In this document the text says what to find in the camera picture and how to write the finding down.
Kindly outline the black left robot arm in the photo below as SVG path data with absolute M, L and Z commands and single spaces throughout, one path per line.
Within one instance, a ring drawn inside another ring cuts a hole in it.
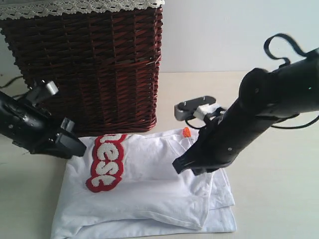
M 23 101 L 0 93 L 0 133 L 30 154 L 70 159 L 82 157 L 86 145 L 73 133 L 74 122 L 56 119 Z

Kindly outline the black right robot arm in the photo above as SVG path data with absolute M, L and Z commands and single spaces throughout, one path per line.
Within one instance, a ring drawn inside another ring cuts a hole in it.
M 245 75 L 235 102 L 227 109 L 203 96 L 174 107 L 178 121 L 202 120 L 196 142 L 173 162 L 177 173 L 214 172 L 233 163 L 238 154 L 275 123 L 319 109 L 319 52 L 268 72 L 255 68 Z

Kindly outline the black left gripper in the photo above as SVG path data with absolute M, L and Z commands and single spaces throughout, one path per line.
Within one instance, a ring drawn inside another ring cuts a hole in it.
M 70 159 L 73 156 L 82 157 L 87 149 L 86 145 L 72 130 L 75 123 L 65 118 L 58 126 L 48 129 L 28 150 L 30 154 L 49 155 Z

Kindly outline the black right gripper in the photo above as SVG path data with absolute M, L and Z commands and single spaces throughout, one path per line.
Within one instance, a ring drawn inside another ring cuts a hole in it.
M 238 153 L 227 142 L 231 136 L 227 130 L 221 129 L 220 119 L 214 118 L 201 129 L 193 146 L 173 161 L 172 166 L 177 174 L 188 169 L 193 174 L 211 173 L 232 164 Z

